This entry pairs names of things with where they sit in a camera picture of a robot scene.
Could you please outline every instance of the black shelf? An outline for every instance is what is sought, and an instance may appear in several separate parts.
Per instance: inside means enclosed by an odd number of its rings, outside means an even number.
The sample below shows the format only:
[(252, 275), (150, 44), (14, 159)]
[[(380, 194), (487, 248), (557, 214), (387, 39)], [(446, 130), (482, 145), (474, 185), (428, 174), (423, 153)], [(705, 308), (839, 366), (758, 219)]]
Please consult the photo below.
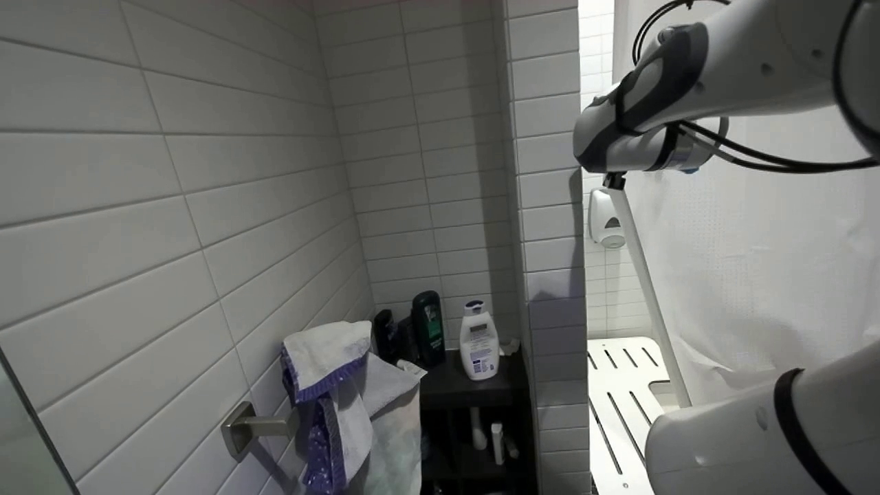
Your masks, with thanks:
[[(496, 464), (493, 445), (469, 445), (469, 407), (482, 409), (485, 434), (498, 421), (513, 438), (519, 460)], [(428, 460), (423, 461), (423, 487), (442, 487), (442, 495), (482, 491), (537, 491), (531, 395), (522, 351), (501, 359), (498, 376), (469, 383), (460, 355), (432, 368), (421, 383), (423, 432)]]

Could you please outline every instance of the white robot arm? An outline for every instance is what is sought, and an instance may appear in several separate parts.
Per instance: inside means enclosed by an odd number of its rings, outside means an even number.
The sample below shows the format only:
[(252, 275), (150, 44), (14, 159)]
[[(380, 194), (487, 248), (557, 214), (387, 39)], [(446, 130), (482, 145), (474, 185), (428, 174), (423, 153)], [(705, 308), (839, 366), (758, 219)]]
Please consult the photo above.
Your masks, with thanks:
[[(575, 157), (622, 186), (626, 171), (695, 171), (721, 153), (718, 135), (688, 121), (819, 104), (839, 104), (872, 153), (850, 168), (874, 165), (880, 0), (732, 0), (705, 24), (665, 29), (612, 94), (584, 110)], [(661, 495), (880, 491), (880, 343), (661, 418), (645, 464)]]

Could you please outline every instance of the white towel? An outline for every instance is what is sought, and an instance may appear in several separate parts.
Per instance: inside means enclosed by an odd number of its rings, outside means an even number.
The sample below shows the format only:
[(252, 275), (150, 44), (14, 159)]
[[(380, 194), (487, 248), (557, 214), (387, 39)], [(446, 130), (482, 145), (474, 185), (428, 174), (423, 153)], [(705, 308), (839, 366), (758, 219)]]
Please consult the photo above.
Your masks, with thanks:
[(370, 418), (414, 390), (423, 376), (414, 366), (387, 366), (368, 355), (368, 347), (368, 322), (336, 322), (282, 337), (306, 445), (302, 484), (310, 495), (350, 487), (373, 447)]

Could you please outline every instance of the white shower curtain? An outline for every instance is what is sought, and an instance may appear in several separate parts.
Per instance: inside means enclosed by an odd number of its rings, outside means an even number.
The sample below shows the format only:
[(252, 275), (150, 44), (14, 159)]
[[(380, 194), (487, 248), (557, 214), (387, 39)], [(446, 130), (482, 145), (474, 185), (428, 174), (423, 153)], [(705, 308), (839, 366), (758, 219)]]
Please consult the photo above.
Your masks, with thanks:
[[(788, 157), (864, 157), (832, 106), (740, 117), (732, 135)], [(632, 174), (630, 201), (692, 405), (880, 337), (880, 171), (713, 161)]]

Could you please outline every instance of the towel bar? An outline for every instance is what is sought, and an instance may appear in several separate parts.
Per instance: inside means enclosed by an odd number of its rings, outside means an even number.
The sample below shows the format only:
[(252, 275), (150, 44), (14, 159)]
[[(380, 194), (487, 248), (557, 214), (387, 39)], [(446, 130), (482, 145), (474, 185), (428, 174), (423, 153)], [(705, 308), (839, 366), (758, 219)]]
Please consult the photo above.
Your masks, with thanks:
[(289, 418), (265, 418), (255, 414), (249, 401), (236, 405), (222, 421), (222, 440), (227, 454), (243, 461), (247, 454), (274, 479), (282, 491), (295, 491), (296, 482), (282, 472), (274, 456), (259, 442), (259, 438), (292, 438), (296, 432), (295, 414)]

